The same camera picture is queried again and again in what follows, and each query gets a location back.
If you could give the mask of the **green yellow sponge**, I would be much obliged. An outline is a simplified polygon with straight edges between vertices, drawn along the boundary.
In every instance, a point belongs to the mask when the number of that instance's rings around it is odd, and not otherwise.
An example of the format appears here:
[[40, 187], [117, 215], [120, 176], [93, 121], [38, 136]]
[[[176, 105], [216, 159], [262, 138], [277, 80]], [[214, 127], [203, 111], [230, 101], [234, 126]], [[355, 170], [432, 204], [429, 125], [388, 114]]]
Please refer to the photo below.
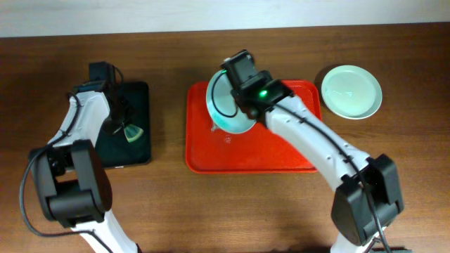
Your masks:
[[124, 135], [128, 143], [133, 143], [142, 137], [143, 129], [134, 124], [128, 124], [124, 127]]

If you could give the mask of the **light blue plate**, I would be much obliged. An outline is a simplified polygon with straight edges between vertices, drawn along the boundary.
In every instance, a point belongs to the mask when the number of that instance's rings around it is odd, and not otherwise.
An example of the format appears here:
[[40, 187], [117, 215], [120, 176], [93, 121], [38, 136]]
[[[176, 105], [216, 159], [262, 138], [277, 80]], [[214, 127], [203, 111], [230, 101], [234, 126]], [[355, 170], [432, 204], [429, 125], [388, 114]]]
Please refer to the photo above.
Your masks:
[[216, 72], [207, 85], [206, 106], [217, 128], [229, 134], [243, 134], [256, 124], [236, 105], [226, 70]]

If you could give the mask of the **mint green plate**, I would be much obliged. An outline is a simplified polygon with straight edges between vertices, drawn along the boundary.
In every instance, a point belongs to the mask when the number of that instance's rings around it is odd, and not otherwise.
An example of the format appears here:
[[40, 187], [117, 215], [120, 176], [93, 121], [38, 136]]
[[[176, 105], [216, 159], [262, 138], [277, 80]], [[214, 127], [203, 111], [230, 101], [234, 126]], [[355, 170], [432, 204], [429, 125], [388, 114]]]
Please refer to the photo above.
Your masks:
[[345, 119], [366, 119], [383, 102], [378, 80], [362, 67], [340, 65], [329, 70], [321, 82], [321, 95], [327, 108]]

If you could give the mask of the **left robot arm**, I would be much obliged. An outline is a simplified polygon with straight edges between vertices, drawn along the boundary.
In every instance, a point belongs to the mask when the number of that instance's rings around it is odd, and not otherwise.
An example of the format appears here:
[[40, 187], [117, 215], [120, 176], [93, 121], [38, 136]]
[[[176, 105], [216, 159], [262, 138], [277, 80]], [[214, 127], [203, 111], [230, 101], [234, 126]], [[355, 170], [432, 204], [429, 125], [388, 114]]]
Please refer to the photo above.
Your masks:
[[111, 63], [89, 64], [89, 80], [67, 95], [70, 107], [56, 135], [30, 153], [24, 175], [33, 177], [45, 218], [63, 232], [41, 232], [25, 210], [25, 180], [19, 203], [28, 229], [42, 238], [82, 236], [95, 252], [140, 252], [112, 211], [113, 192], [95, 146], [104, 131], [115, 135], [129, 119], [130, 107], [116, 78], [122, 73]]

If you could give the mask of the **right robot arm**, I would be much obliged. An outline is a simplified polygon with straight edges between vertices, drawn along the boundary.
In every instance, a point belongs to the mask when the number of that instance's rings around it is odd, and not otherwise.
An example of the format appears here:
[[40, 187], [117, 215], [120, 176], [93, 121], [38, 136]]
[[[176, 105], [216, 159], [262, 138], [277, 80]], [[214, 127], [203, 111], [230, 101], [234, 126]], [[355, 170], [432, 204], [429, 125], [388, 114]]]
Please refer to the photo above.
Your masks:
[[394, 161], [385, 154], [373, 158], [338, 136], [291, 88], [269, 71], [257, 70], [249, 51], [239, 51], [220, 67], [238, 111], [289, 143], [335, 193], [331, 219], [339, 234], [330, 251], [370, 252], [380, 242], [391, 252], [385, 229], [404, 210]]

